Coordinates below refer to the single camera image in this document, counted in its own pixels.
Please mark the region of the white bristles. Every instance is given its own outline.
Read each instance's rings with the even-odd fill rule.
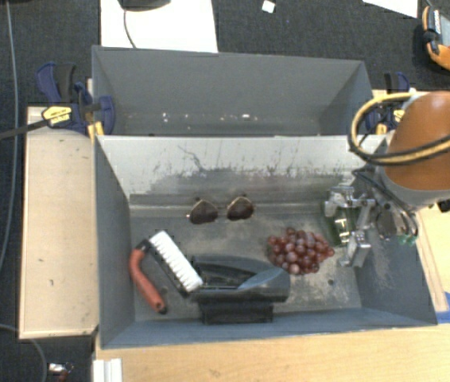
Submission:
[[[204,284],[204,281],[167,232],[161,231],[150,238],[149,241],[161,258],[169,265],[170,270],[178,278],[187,293]]]

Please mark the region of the wooden table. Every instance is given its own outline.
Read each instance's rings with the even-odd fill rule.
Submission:
[[[25,165],[29,208],[24,219],[20,337],[91,333],[98,323],[98,296],[92,218],[86,213],[93,205],[90,142],[72,132],[46,130],[29,134],[27,143],[32,153]],[[53,174],[44,167],[57,163],[65,167]],[[62,202],[54,194],[68,185],[76,198]],[[421,217],[434,256],[429,262],[435,260],[437,278],[450,292],[450,212],[425,209]],[[125,382],[448,382],[450,325],[107,351],[97,344],[95,356],[121,357]]]

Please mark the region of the bin floor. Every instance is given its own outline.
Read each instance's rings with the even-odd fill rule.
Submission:
[[[278,213],[267,211],[262,211],[259,205],[248,220],[230,221],[222,214],[215,222],[195,225],[185,216],[188,210],[181,207],[168,212],[166,206],[157,209],[152,205],[148,208],[135,205],[130,210],[132,247],[165,230],[188,258],[200,253],[219,253],[268,261],[267,237],[281,235],[288,226],[319,232],[329,239],[318,204],[284,208]],[[336,248],[335,255],[326,259],[316,274],[291,276],[290,296],[286,302],[275,304],[275,313],[360,307],[354,270],[338,265],[344,252],[343,248]],[[177,292],[154,257],[146,256],[142,270],[164,295],[169,312],[165,316],[155,314],[134,291],[136,321],[199,318],[198,305]]]

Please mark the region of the grapes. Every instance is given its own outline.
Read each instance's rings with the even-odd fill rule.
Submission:
[[[285,257],[285,260],[289,263],[295,263],[297,261],[297,254],[296,252],[290,251],[287,253],[287,256]]]
[[[320,264],[335,254],[321,234],[291,227],[281,236],[269,236],[267,244],[270,262],[291,275],[317,273]]]
[[[285,253],[290,253],[291,251],[295,251],[296,250],[296,245],[293,244],[292,242],[289,242],[288,244],[285,245]]]
[[[307,240],[308,239],[308,235],[306,235],[305,231],[297,231],[296,232],[296,237],[298,239],[303,239],[303,240]]]
[[[273,251],[273,253],[274,253],[275,255],[280,255],[280,253],[281,253],[281,251],[282,251],[282,248],[281,248],[281,246],[280,246],[279,244],[275,244],[275,245],[273,245],[273,247],[271,248],[271,250]]]
[[[324,246],[324,244],[322,244],[321,242],[317,242],[315,244],[315,251],[322,253],[323,251],[326,250],[326,247]]]
[[[267,238],[267,244],[274,246],[275,244],[277,244],[278,242],[278,238],[275,235],[271,235],[269,238]]]
[[[296,246],[296,253],[299,256],[305,255],[306,254],[306,246],[304,246],[304,245],[297,245]]]
[[[300,271],[301,271],[301,268],[298,265],[296,265],[296,264],[291,264],[289,266],[289,273],[291,275],[299,275]]]

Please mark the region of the yellow cable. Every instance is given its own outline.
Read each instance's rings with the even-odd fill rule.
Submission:
[[[359,128],[359,122],[361,121],[363,115],[365,113],[367,113],[371,107],[373,107],[374,105],[381,103],[381,102],[385,102],[387,100],[402,100],[402,99],[408,99],[411,96],[413,96],[413,93],[409,93],[409,92],[403,92],[403,93],[394,93],[394,94],[389,94],[389,95],[382,95],[379,96],[378,98],[373,98],[372,100],[369,100],[368,102],[366,102],[363,106],[361,106],[361,108],[358,110],[358,112],[356,113],[355,117],[352,120],[352,124],[351,124],[351,135],[350,135],[350,139],[352,141],[352,144],[354,145],[354,147],[357,149],[357,151],[364,155],[365,157],[370,157],[371,154],[368,154],[360,145],[357,139],[357,130]],[[389,165],[389,164],[399,164],[399,163],[408,163],[408,162],[413,162],[416,160],[419,160],[421,158],[428,158],[431,157],[432,155],[439,153],[441,151],[445,151],[447,149],[450,148],[450,139],[446,140],[445,142],[442,142],[440,144],[437,144],[435,146],[432,146],[428,149],[423,149],[423,150],[416,150],[413,153],[409,153],[409,154],[403,154],[403,155],[399,155],[399,156],[393,156],[391,155],[390,157],[383,157],[381,156],[376,156],[375,157],[375,161],[376,162],[381,162],[382,164],[385,165]]]

